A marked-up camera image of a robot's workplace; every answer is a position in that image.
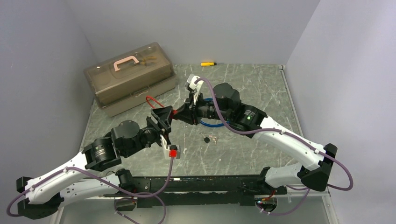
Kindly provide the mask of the red cable lock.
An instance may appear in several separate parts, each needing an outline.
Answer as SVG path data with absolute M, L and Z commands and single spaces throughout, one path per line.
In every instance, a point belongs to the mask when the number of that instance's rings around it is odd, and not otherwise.
M 158 100 L 156 100 L 154 97 L 152 96 L 146 96 L 145 97 L 146 103 L 152 108 L 152 109 L 156 109 L 156 106 L 154 106 L 151 102 L 153 101 L 155 104 L 157 104 L 158 106 L 164 108 L 165 106 L 163 104 L 161 104 Z M 176 110 L 172 110 L 170 117 L 172 119 L 174 119 L 174 116 L 176 114 Z

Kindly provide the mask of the silver key bunch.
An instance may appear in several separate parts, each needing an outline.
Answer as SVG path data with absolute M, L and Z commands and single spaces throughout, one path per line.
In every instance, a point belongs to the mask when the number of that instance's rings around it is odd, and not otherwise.
M 216 136 L 213 136 L 213 135 L 209 135 L 209 137 L 213 140 L 214 145 L 216 145 L 218 138 Z

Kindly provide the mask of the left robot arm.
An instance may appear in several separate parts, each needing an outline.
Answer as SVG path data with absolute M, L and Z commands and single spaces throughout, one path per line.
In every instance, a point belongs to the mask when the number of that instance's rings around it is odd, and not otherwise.
M 19 178 L 16 182 L 19 195 L 12 200 L 17 204 L 15 216 L 45 218 L 61 207 L 98 195 L 158 196 L 158 192 L 140 192 L 129 170 L 120 169 L 105 177 L 99 177 L 99 173 L 153 144 L 173 156 L 177 148 L 171 145 L 169 133 L 174 113 L 171 106 L 153 109 L 144 128 L 132 120 L 123 121 L 58 168 L 36 178 Z

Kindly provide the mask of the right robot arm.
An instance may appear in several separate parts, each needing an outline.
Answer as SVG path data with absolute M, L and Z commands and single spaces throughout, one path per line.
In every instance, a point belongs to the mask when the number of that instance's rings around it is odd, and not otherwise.
M 262 170 L 257 187 L 264 194 L 283 185 L 302 184 L 315 191 L 327 187 L 337 147 L 310 142 L 283 127 L 264 111 L 242 103 L 240 93 L 228 83 L 214 87 L 212 101 L 188 87 L 189 97 L 173 114 L 173 119 L 197 125 L 202 118 L 221 117 L 234 133 L 266 142 L 293 157 L 297 163 Z

